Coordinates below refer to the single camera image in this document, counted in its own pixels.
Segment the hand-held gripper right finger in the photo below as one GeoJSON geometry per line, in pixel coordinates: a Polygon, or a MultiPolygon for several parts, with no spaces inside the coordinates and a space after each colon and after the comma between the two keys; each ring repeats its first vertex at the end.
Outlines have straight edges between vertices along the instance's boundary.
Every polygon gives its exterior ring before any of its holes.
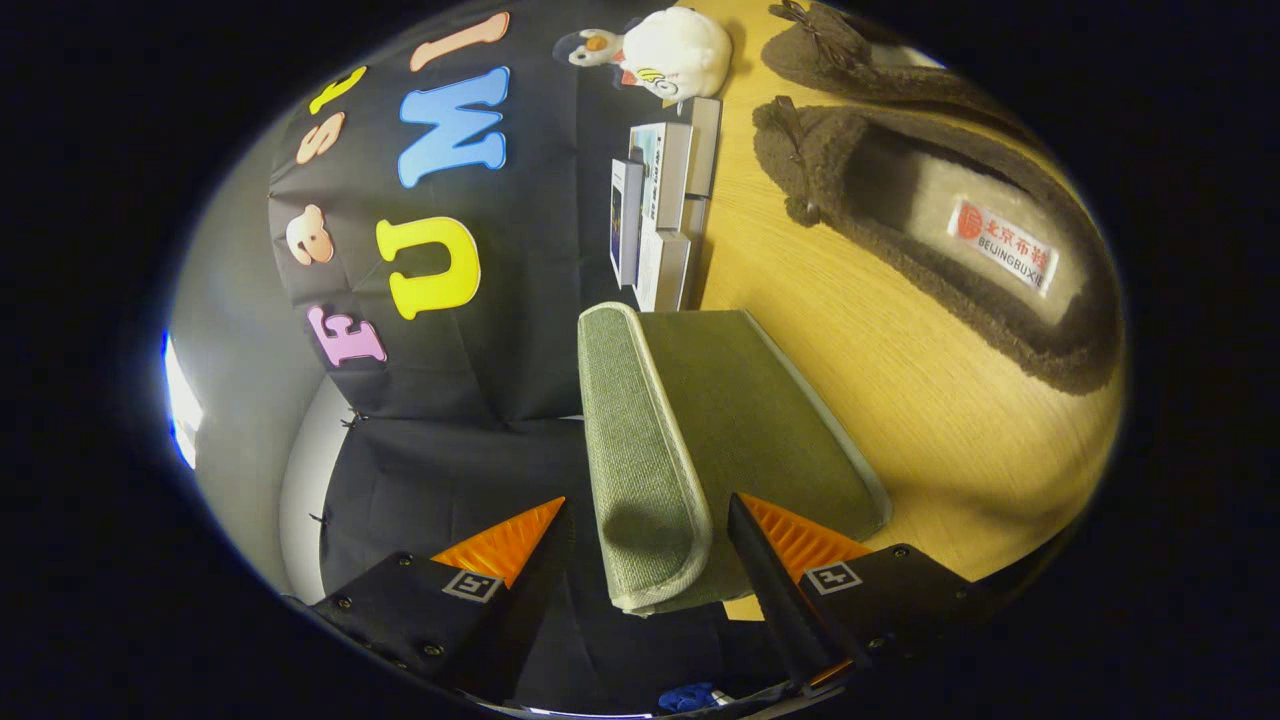
{"type": "Polygon", "coordinates": [[[911,544],[870,550],[751,495],[732,495],[727,529],[803,693],[951,650],[997,605],[983,585],[911,544]]]}

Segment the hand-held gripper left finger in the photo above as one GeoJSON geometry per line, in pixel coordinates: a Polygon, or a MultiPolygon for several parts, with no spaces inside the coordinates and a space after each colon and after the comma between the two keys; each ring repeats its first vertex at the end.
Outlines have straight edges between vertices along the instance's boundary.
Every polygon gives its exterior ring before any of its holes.
{"type": "Polygon", "coordinates": [[[434,555],[390,553],[310,614],[402,676],[506,701],[573,553],[564,502],[549,500],[434,555]]]}

